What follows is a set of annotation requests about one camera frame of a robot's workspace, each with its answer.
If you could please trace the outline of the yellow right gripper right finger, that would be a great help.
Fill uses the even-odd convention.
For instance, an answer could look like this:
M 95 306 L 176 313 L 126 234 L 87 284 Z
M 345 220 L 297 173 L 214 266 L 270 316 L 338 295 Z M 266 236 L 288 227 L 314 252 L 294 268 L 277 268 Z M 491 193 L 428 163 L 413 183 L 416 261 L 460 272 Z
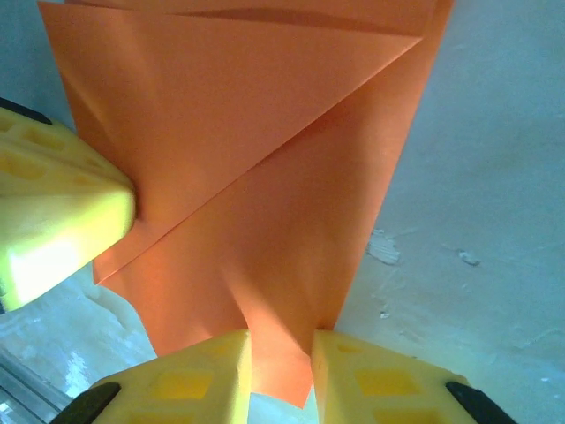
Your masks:
M 313 336 L 313 387 L 321 423 L 511 423 L 467 379 L 333 330 Z

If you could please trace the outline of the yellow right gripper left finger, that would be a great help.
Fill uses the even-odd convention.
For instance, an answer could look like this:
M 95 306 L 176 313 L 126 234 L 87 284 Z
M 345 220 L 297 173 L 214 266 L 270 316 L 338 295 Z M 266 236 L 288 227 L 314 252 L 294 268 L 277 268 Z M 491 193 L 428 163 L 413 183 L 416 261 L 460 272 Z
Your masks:
M 247 329 L 101 379 L 56 423 L 246 423 L 252 382 Z

